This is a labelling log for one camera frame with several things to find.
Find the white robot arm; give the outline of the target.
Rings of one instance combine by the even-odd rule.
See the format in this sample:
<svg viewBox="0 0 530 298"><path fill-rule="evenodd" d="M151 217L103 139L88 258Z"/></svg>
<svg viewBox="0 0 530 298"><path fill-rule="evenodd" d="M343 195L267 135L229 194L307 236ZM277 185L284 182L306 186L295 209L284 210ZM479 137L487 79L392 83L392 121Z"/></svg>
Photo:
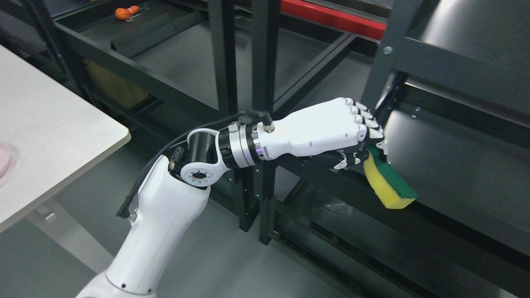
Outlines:
<svg viewBox="0 0 530 298"><path fill-rule="evenodd" d="M117 212L131 229L108 269L79 298L155 298L183 235L204 211L211 186L258 159L253 126L273 128L264 111L244 111L196 127L166 144L144 167Z"/></svg>

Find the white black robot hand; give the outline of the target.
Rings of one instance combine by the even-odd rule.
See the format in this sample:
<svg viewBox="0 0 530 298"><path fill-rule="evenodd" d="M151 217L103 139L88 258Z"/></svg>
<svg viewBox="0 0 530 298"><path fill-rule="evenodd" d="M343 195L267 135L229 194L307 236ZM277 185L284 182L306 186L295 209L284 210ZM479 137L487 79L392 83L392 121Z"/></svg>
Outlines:
<svg viewBox="0 0 530 298"><path fill-rule="evenodd" d="M314 156L326 151L373 144L384 157L389 145L383 127L364 104L338 97L297 110L273 121L272 132L260 122L254 128L254 145L261 160L281 155Z"/></svg>

